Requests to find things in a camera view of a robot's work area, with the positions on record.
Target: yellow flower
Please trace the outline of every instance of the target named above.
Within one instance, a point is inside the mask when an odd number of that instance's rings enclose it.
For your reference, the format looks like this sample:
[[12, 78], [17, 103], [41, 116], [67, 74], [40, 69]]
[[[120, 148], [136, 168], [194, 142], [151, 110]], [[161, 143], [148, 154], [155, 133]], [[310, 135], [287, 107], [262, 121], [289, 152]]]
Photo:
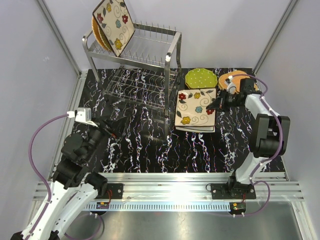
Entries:
[[181, 123], [182, 123], [183, 125], [186, 125], [186, 124], [189, 124], [190, 121], [191, 121], [190, 117], [184, 116], [184, 117], [182, 118], [182, 120], [181, 120]]
[[122, 46], [123, 45], [122, 45], [121, 41], [117, 38], [115, 40], [115, 48], [118, 49], [118, 50], [121, 50]]
[[110, 3], [108, 3], [108, 4], [106, 5], [106, 10], [108, 11], [108, 13], [111, 12], [111, 5], [110, 5]]
[[196, 92], [196, 93], [194, 94], [194, 98], [195, 98], [195, 99], [199, 99], [200, 96], [201, 96], [201, 95], [200, 95], [200, 92]]

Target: round green plate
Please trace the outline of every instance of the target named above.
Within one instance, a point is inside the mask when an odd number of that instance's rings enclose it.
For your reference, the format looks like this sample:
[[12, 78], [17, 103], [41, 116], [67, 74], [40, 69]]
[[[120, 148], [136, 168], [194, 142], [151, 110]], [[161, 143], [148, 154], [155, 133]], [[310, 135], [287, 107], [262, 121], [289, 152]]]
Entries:
[[185, 84], [190, 89], [215, 88], [218, 84], [217, 76], [205, 68], [196, 68], [187, 73]]

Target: black marble surface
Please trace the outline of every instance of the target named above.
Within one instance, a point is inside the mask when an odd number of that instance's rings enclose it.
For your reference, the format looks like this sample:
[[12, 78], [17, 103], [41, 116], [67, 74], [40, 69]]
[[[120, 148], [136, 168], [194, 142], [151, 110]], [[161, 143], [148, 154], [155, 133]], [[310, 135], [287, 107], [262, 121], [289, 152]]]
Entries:
[[[187, 88], [184, 76], [189, 70], [182, 69], [178, 88]], [[217, 77], [235, 70], [253, 74], [251, 68], [210, 70]], [[99, 70], [104, 88], [115, 72], [115, 69]], [[173, 92], [170, 137], [164, 142], [164, 124], [158, 120], [162, 119], [162, 111], [119, 100], [106, 102], [92, 70], [89, 70], [79, 107], [91, 108], [94, 117], [118, 120], [115, 125], [120, 131], [117, 139], [106, 138], [101, 143], [91, 161], [91, 169], [104, 173], [222, 173], [241, 166], [249, 153], [248, 137], [252, 131], [253, 116], [245, 108], [235, 107], [230, 112], [217, 113], [215, 133], [179, 131], [171, 124], [176, 97], [176, 92]], [[75, 123], [73, 132], [86, 136], [88, 126]], [[281, 158], [277, 157], [262, 171], [284, 172], [285, 169]]]

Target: silver metal rack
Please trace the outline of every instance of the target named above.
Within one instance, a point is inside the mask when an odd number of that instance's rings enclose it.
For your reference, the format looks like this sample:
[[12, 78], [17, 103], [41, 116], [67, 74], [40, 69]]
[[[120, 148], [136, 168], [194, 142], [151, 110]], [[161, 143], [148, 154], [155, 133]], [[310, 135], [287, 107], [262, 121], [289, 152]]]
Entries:
[[[170, 26], [159, 27], [153, 23], [148, 25], [135, 22], [134, 27], [135, 33], [119, 57], [102, 48], [96, 40], [88, 46], [90, 36], [94, 39], [92, 30], [82, 38], [83, 49], [104, 94], [150, 109], [163, 110], [166, 124], [164, 135], [167, 138], [169, 130], [166, 119], [169, 117], [169, 99], [181, 75], [182, 33], [176, 31], [176, 28], [173, 30]], [[171, 59], [174, 57], [177, 70], [171, 69]], [[106, 89], [103, 88], [93, 58], [121, 64]], [[146, 80], [130, 75], [125, 65], [140, 68], [131, 71], [133, 74], [143, 75], [143, 79]]]

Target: wall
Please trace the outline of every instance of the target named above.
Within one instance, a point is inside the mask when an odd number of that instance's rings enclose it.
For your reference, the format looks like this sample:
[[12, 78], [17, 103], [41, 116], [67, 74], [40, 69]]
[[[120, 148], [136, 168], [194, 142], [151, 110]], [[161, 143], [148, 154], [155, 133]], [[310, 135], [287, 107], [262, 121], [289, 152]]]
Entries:
[[[101, 0], [45, 0], [82, 70], [90, 69], [82, 36]], [[289, 0], [126, 0], [133, 20], [182, 32], [182, 67], [253, 68]], [[98, 68], [116, 65], [96, 60]]]
[[268, 102], [291, 118], [284, 160], [289, 177], [299, 181], [314, 227], [320, 222], [319, 9], [319, 1], [299, 1], [258, 72], [269, 86]]
[[[64, 114], [77, 77], [35, 0], [0, 1], [0, 239], [27, 226], [39, 181], [28, 160], [29, 140]], [[63, 121], [40, 132], [33, 157], [48, 176]]]

